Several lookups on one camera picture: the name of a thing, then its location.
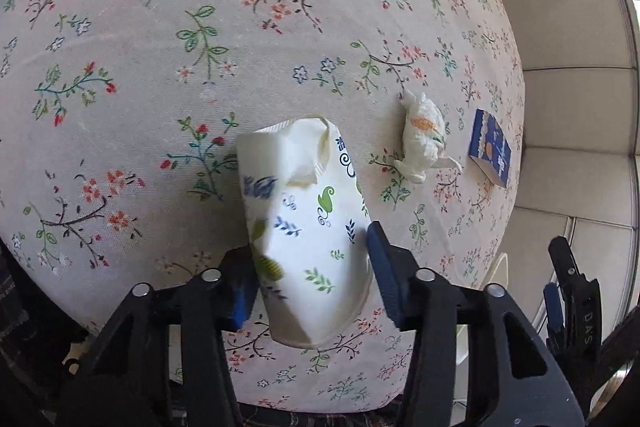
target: blue gripper pad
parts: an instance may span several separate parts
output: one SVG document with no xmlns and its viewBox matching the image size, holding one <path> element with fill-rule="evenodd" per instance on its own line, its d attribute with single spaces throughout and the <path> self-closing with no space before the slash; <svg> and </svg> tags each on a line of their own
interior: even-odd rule
<svg viewBox="0 0 640 427">
<path fill-rule="evenodd" d="M 545 297 L 547 323 L 552 331 L 558 333 L 564 326 L 564 319 L 562 318 L 562 303 L 556 283 L 547 284 L 543 290 L 543 295 Z"/>
<path fill-rule="evenodd" d="M 367 249 L 387 317 L 401 331 L 413 329 L 409 289 L 418 269 L 414 255 L 406 248 L 391 245 L 379 221 L 373 221 L 367 229 Z"/>
<path fill-rule="evenodd" d="M 216 296 L 222 299 L 217 307 L 222 311 L 220 327 L 238 331 L 251 315 L 259 286 L 249 245 L 226 252 L 218 269 L 223 278 L 220 294 Z"/>
</svg>

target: small cardboard box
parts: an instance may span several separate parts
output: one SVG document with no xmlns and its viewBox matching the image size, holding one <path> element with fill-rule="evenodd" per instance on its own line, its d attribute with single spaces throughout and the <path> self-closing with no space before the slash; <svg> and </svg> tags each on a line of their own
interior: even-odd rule
<svg viewBox="0 0 640 427">
<path fill-rule="evenodd" d="M 500 187 L 507 186 L 511 147 L 494 115 L 488 111 L 476 110 L 469 156 L 492 183 Z"/>
</svg>

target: blue flower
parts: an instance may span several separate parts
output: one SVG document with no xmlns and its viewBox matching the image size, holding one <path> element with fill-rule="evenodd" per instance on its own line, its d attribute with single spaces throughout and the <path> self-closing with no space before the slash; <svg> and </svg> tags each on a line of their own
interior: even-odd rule
<svg viewBox="0 0 640 427">
<path fill-rule="evenodd" d="M 299 84 L 305 82 L 308 78 L 308 71 L 306 70 L 306 66 L 298 66 L 297 68 L 293 68 L 292 76 Z"/>
<path fill-rule="evenodd" d="M 324 71 L 324 73 L 333 73 L 335 71 L 335 64 L 328 57 L 324 60 L 321 60 L 320 64 L 322 64 L 320 71 Z"/>
</svg>

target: table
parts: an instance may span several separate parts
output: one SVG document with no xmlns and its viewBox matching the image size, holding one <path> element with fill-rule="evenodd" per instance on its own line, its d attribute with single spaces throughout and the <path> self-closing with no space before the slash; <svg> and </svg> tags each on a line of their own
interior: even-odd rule
<svg viewBox="0 0 640 427">
<path fill-rule="evenodd" d="M 340 128 L 392 243 L 458 284 L 477 285 L 494 258 L 524 116 L 501 0 L 0 2 L 0 236 L 92 331 L 135 283 L 185 282 L 247 242 L 235 137 L 309 113 Z M 392 166 L 405 88 L 442 109 L 462 174 L 412 185 Z M 478 107 L 511 143 L 506 189 L 466 157 Z M 240 401 L 353 412 L 402 390 L 412 335 L 373 286 L 320 349 L 275 344 L 261 300 L 225 344 Z M 171 357 L 179 379 L 177 346 Z"/>
</svg>

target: metal screw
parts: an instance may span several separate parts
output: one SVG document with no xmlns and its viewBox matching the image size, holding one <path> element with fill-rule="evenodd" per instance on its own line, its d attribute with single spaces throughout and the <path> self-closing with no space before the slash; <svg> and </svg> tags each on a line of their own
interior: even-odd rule
<svg viewBox="0 0 640 427">
<path fill-rule="evenodd" d="M 220 270 L 217 270 L 215 268 L 209 268 L 208 270 L 204 270 L 204 272 L 202 272 L 202 280 L 206 282 L 215 282 L 221 277 L 222 273 L 220 273 Z"/>
<path fill-rule="evenodd" d="M 504 297 L 504 288 L 499 284 L 489 284 L 487 285 L 486 290 L 489 295 L 493 297 Z"/>
<path fill-rule="evenodd" d="M 431 282 L 436 279 L 436 274 L 428 268 L 419 268 L 415 271 L 415 278 L 424 282 Z"/>
<path fill-rule="evenodd" d="M 131 293 L 133 293 L 135 297 L 144 297 L 150 291 L 151 291 L 151 286 L 149 286 L 146 282 L 141 282 L 133 286 Z"/>
</svg>

